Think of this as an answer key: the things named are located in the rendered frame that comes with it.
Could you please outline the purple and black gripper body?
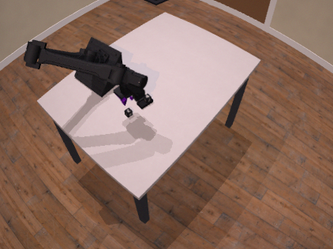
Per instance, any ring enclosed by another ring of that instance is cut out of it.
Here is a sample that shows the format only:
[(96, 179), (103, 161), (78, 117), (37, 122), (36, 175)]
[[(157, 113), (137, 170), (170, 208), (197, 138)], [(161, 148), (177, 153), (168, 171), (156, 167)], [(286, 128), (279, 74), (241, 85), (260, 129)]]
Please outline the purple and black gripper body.
[(132, 96), (131, 94), (128, 94), (127, 96), (124, 96), (124, 95), (121, 93), (121, 91), (120, 91), (120, 85), (114, 89), (114, 93), (115, 93), (116, 95), (118, 95), (118, 97), (119, 97), (120, 99), (123, 99), (124, 97), (125, 97), (125, 98), (129, 98), (130, 96)]

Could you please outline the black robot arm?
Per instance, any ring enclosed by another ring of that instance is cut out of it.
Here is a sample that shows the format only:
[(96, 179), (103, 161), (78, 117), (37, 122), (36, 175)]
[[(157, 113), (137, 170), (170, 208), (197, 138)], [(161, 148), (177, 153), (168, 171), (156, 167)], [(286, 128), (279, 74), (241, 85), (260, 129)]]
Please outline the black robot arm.
[[(116, 63), (116, 65), (106, 64), (110, 55), (102, 49), (98, 49), (98, 51), (95, 52), (81, 48), (79, 52), (71, 53), (62, 50), (48, 49), (46, 48), (47, 44), (45, 42), (37, 40), (28, 41), (27, 46), (24, 54), (25, 66), (40, 69), (41, 64), (56, 65), (96, 76), (113, 85), (120, 85), (121, 93), (124, 96), (131, 94), (136, 102), (139, 102), (145, 96), (144, 88), (148, 82), (148, 77), (135, 72), (121, 63)], [(37, 61), (37, 56), (39, 61)], [(132, 84), (130, 85), (130, 83)]]

